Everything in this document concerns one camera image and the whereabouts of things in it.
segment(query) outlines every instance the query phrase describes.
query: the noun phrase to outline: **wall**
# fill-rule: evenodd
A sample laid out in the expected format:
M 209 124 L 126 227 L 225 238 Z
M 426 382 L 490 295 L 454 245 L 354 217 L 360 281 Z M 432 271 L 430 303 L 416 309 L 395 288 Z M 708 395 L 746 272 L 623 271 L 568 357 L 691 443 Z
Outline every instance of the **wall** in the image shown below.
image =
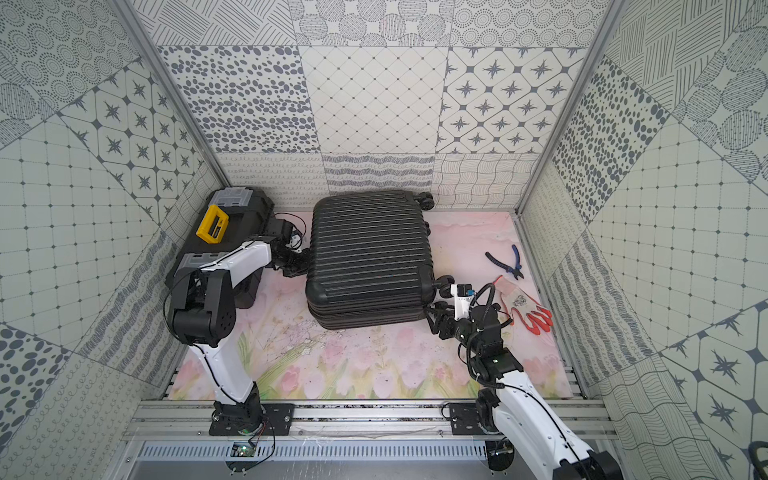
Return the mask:
M 520 199 L 608 0 L 134 0 L 235 184 L 279 208 Z
M 765 439 L 768 4 L 631 0 L 522 213 L 638 478 L 751 478 Z
M 183 351 L 157 285 L 218 183 L 105 3 L 0 11 L 0 477 L 99 477 Z

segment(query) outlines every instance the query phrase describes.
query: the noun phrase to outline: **wire cutters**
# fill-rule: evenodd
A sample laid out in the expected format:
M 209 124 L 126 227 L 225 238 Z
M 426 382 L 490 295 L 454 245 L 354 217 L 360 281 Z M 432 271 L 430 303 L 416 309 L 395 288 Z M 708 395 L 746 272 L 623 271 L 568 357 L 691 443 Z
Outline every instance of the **wire cutters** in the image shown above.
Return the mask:
M 498 260 L 496 260 L 493 255 L 491 255 L 489 252 L 485 252 L 485 256 L 490 260 L 494 265 L 498 266 L 499 268 L 503 269 L 507 273 L 511 273 L 513 276 L 515 276 L 515 280 L 520 280 L 523 277 L 522 272 L 520 269 L 522 268 L 522 265 L 520 264 L 520 252 L 518 251 L 518 247 L 515 244 L 512 244 L 512 251 L 515 252 L 515 266 L 509 266 L 506 263 L 502 263 Z

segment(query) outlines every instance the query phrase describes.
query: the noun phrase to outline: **pink floral mat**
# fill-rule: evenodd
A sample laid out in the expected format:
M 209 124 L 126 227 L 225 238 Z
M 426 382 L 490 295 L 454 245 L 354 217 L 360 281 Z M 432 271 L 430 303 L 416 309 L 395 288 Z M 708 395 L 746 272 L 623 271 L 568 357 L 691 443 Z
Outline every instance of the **pink floral mat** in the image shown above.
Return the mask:
M 310 212 L 299 215 L 311 225 Z M 511 244 L 520 243 L 506 213 L 425 212 L 425 219 L 432 228 L 435 277 L 450 274 L 457 283 L 479 288 L 503 273 L 485 258 L 486 251 L 514 263 Z M 538 300 L 525 258 L 522 272 L 525 278 L 517 284 Z M 305 282 L 304 276 L 264 271 L 254 305 L 237 310 L 231 340 L 262 399 L 459 399 L 477 393 L 478 384 L 456 355 L 458 342 L 432 335 L 426 320 L 325 330 L 307 309 Z M 557 317 L 553 320 L 557 328 Z M 502 336 L 544 397 L 571 396 L 551 333 L 536 336 L 515 322 Z M 188 353 L 169 399 L 213 398 L 213 384 Z

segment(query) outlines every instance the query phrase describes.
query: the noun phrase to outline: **yellow handle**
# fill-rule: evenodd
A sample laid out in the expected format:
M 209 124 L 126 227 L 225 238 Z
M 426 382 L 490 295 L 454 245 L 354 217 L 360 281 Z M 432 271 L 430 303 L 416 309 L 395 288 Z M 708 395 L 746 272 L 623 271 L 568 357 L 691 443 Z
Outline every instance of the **yellow handle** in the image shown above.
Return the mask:
M 210 205 L 197 228 L 197 236 L 205 240 L 205 243 L 219 243 L 229 224 L 230 216 L 217 205 Z

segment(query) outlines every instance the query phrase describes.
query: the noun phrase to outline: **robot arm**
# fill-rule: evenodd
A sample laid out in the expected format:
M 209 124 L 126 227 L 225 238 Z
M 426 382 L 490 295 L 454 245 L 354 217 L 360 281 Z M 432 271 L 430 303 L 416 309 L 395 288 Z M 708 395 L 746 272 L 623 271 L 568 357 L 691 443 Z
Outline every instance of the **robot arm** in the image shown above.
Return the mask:
M 167 324 L 205 365 L 215 385 L 211 435 L 229 430 L 250 434 L 262 425 L 259 389 L 229 337 L 237 318 L 234 289 L 242 282 L 258 282 L 252 276 L 269 265 L 281 268 L 285 276 L 306 272 L 307 252 L 292 251 L 284 237 L 251 238 L 229 253 L 189 253 L 176 272 Z
M 440 280 L 452 283 L 453 279 Z M 501 330 L 511 320 L 498 321 L 498 304 L 492 303 L 494 285 L 489 283 L 477 293 L 468 284 L 443 285 L 440 290 L 444 298 L 450 292 L 454 305 L 435 303 L 427 319 L 432 333 L 441 339 L 456 338 L 467 348 L 469 375 L 485 387 L 475 401 L 480 426 L 489 433 L 502 433 L 539 480 L 621 480 L 611 454 L 595 453 L 578 438 L 504 347 Z M 486 290 L 487 303 L 478 304 Z

